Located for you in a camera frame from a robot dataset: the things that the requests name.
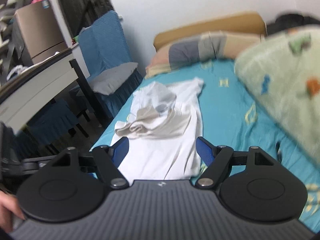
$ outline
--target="desk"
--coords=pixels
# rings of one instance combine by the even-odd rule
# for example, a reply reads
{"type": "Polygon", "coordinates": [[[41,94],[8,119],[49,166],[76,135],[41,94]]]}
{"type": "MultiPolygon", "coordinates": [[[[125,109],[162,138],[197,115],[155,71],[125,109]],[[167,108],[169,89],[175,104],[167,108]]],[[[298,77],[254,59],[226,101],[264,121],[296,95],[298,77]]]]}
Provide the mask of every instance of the desk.
{"type": "Polygon", "coordinates": [[[109,123],[107,115],[74,59],[72,49],[29,68],[1,86],[0,121],[17,133],[45,104],[75,80],[98,121],[106,128],[109,123]]]}

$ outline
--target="teal bedsheet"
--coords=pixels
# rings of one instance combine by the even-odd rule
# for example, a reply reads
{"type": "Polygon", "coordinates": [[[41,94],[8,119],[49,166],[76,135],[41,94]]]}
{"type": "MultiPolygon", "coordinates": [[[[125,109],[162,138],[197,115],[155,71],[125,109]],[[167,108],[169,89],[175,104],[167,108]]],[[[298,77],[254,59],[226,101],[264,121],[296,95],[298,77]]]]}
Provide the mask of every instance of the teal bedsheet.
{"type": "MultiPolygon", "coordinates": [[[[276,158],[276,142],[280,141],[282,164],[297,176],[308,189],[308,202],[300,220],[314,232],[320,231],[320,173],[297,143],[287,136],[274,121],[255,104],[251,95],[238,81],[231,60],[209,61],[181,68],[176,72],[161,74],[143,80],[138,87],[153,81],[163,84],[179,82],[194,77],[204,80],[199,96],[203,120],[203,136],[213,145],[228,145],[237,151],[246,151],[257,145],[276,158]]],[[[117,121],[126,121],[133,96],[124,104],[113,122],[93,146],[110,145],[117,121]]],[[[233,167],[232,174],[243,171],[243,166],[233,167]]]]}

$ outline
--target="finger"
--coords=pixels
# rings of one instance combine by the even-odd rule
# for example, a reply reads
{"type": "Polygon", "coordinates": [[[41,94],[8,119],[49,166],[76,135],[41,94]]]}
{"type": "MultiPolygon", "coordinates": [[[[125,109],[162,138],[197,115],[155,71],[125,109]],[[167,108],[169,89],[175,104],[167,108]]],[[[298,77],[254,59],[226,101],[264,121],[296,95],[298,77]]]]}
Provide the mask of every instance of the finger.
{"type": "Polygon", "coordinates": [[[11,212],[4,206],[0,206],[0,227],[6,232],[12,231],[12,216],[11,212]]]}
{"type": "Polygon", "coordinates": [[[14,196],[9,196],[0,191],[0,205],[10,210],[17,217],[24,219],[23,213],[19,207],[18,200],[14,196]]]}

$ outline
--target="chair leg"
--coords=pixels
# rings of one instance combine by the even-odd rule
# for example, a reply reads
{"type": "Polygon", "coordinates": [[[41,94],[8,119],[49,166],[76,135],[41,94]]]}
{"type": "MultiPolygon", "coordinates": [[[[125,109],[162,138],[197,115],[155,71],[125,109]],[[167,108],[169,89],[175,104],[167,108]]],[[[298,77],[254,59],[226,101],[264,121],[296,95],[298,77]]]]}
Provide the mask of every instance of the chair leg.
{"type": "Polygon", "coordinates": [[[87,115],[86,111],[85,110],[82,110],[81,113],[83,114],[84,118],[87,120],[87,122],[90,122],[90,118],[89,116],[87,115]]]}
{"type": "Polygon", "coordinates": [[[54,147],[52,143],[50,143],[49,146],[51,147],[52,150],[54,150],[56,152],[56,154],[59,153],[58,149],[56,147],[54,147]]]}
{"type": "Polygon", "coordinates": [[[78,127],[78,129],[80,130],[80,132],[82,132],[82,134],[88,138],[89,137],[89,134],[87,134],[87,132],[82,128],[82,126],[78,123],[76,124],[76,127],[78,127]]]}
{"type": "Polygon", "coordinates": [[[54,152],[48,147],[48,145],[45,146],[48,152],[50,152],[51,155],[55,155],[54,152]]]}
{"type": "Polygon", "coordinates": [[[89,118],[89,116],[87,115],[87,113],[86,113],[85,110],[82,110],[79,114],[77,114],[77,118],[79,118],[81,115],[84,116],[84,118],[86,119],[87,122],[90,122],[90,118],[89,118]]]}

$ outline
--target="metal screw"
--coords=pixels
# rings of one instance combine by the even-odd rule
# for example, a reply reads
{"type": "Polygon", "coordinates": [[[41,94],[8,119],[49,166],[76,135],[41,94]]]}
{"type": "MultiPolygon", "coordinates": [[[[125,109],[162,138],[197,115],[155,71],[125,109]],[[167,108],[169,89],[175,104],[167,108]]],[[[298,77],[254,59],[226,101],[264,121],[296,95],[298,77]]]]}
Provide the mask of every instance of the metal screw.
{"type": "Polygon", "coordinates": [[[209,178],[199,179],[199,180],[198,180],[198,184],[199,184],[201,187],[208,187],[208,186],[211,186],[211,185],[213,184],[213,180],[212,180],[212,179],[209,179],[209,178]]]}
{"type": "Polygon", "coordinates": [[[122,178],[116,178],[111,180],[111,185],[113,187],[123,187],[127,182],[125,181],[125,179],[122,178]]]}

